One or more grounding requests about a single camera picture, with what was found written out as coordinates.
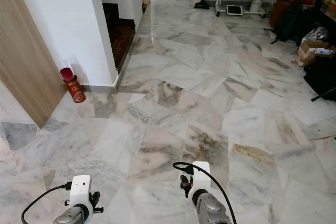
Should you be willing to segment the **red printed tin can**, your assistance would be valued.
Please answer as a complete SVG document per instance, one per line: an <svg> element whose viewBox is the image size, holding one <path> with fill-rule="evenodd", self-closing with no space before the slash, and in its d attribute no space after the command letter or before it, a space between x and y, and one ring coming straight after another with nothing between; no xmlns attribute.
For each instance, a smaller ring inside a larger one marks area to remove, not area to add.
<svg viewBox="0 0 336 224"><path fill-rule="evenodd" d="M77 76L74 76L74 79L70 82L66 82L65 85L75 103L82 103L86 99L86 95L77 80Z"/></svg>

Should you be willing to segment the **red incense cup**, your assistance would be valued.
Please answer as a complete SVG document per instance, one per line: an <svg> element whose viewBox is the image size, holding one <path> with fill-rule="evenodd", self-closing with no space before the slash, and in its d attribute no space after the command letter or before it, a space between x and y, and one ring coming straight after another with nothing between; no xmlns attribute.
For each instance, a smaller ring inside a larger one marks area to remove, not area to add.
<svg viewBox="0 0 336 224"><path fill-rule="evenodd" d="M60 75L65 83L74 82L76 80L76 76L72 69L65 67L60 70Z"/></svg>

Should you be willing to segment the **dark wooden stairs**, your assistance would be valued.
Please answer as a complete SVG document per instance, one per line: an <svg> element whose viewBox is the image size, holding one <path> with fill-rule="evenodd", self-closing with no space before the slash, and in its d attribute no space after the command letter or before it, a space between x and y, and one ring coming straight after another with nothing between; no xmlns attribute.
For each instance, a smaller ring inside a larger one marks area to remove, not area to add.
<svg viewBox="0 0 336 224"><path fill-rule="evenodd" d="M115 3L103 3L103 12L111 41L111 49L116 70L120 71L130 51L134 35L135 22L119 16L119 8Z"/></svg>

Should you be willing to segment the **light wooden door panel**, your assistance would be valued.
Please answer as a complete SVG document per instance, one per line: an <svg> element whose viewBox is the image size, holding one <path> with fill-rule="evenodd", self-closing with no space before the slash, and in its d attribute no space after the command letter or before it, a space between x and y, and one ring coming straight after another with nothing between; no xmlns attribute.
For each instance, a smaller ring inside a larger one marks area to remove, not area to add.
<svg viewBox="0 0 336 224"><path fill-rule="evenodd" d="M2 84L42 128L66 88L24 0L1 0Z"/></svg>

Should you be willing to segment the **black bag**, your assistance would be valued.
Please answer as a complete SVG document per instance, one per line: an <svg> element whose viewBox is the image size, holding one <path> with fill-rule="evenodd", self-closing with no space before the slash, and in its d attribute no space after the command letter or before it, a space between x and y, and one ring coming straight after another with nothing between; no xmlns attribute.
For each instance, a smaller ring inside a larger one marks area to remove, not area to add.
<svg viewBox="0 0 336 224"><path fill-rule="evenodd" d="M336 56L317 58L313 64L304 67L304 71L305 81L318 95L312 101L324 99L336 102Z"/></svg>

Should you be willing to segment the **white framed tablet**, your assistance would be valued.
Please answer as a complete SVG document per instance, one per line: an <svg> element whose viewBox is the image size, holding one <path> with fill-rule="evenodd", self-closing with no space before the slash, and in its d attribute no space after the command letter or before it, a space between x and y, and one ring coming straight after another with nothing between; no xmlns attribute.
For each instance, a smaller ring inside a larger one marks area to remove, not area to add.
<svg viewBox="0 0 336 224"><path fill-rule="evenodd" d="M226 5L226 14L242 16L244 14L244 9L242 8L242 6L228 4Z"/></svg>

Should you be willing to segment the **open cardboard box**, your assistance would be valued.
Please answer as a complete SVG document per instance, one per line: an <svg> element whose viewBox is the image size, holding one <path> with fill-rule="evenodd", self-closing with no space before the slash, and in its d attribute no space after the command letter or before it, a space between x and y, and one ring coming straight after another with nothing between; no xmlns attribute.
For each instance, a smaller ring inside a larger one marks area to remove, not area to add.
<svg viewBox="0 0 336 224"><path fill-rule="evenodd" d="M307 33L301 40L298 52L293 60L298 66L313 64L317 58L333 58L336 55L336 44L327 42L329 32L324 27L317 27Z"/></svg>

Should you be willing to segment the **black backpack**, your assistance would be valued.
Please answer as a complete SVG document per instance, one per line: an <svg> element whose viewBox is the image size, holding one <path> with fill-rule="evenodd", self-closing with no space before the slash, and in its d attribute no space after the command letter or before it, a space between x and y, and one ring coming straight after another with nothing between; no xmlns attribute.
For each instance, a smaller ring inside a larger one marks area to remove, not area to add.
<svg viewBox="0 0 336 224"><path fill-rule="evenodd" d="M290 6L281 20L278 21L276 27L271 30L276 35L271 44L275 44L278 41L293 40L298 46L305 36L303 32L310 29L313 23L312 13L312 7L304 9L302 4Z"/></svg>

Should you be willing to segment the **white plastic bottle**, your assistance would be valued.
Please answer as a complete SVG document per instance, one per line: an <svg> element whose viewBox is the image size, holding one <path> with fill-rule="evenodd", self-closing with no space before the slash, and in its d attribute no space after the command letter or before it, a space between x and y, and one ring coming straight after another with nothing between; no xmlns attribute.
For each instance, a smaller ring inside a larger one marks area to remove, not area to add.
<svg viewBox="0 0 336 224"><path fill-rule="evenodd" d="M253 0L249 7L249 12L251 13L258 13L260 11L262 0Z"/></svg>

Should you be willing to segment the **brown round bin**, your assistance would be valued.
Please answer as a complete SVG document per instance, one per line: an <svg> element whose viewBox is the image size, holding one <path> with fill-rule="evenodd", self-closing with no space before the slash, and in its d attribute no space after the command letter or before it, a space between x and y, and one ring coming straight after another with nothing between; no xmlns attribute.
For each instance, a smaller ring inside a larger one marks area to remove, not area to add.
<svg viewBox="0 0 336 224"><path fill-rule="evenodd" d="M281 20L288 8L296 4L302 6L304 3L304 0L276 0L269 18L269 24L271 28L274 29L276 27L279 20Z"/></svg>

